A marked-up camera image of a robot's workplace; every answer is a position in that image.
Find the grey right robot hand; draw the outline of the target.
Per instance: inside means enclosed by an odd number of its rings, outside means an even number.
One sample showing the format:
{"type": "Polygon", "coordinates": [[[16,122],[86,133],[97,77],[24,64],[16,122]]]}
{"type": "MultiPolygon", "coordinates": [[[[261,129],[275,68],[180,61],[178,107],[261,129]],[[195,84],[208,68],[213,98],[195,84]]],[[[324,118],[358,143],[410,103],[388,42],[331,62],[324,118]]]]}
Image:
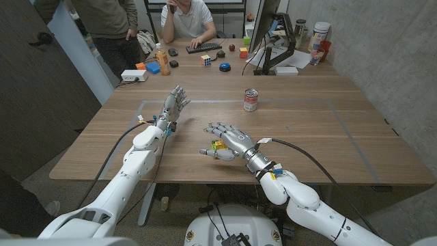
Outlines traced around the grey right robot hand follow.
{"type": "Polygon", "coordinates": [[[221,122],[216,124],[209,123],[209,126],[204,131],[220,137],[227,146],[227,149],[201,149],[199,151],[201,154],[215,156],[224,161],[232,161],[239,156],[246,161],[246,166],[252,173],[262,169],[271,169],[276,165],[275,162],[269,161],[257,150],[252,138],[247,133],[234,125],[227,125],[221,122]]]}

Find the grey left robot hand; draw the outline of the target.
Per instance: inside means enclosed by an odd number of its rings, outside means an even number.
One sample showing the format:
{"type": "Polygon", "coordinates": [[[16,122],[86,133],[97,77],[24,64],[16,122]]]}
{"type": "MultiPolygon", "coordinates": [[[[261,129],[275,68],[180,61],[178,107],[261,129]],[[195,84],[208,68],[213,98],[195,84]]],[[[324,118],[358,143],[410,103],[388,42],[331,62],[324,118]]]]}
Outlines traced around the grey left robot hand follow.
{"type": "Polygon", "coordinates": [[[178,85],[165,99],[164,105],[156,120],[156,126],[165,131],[170,122],[176,122],[180,112],[190,102],[186,99],[184,88],[178,85]]]}

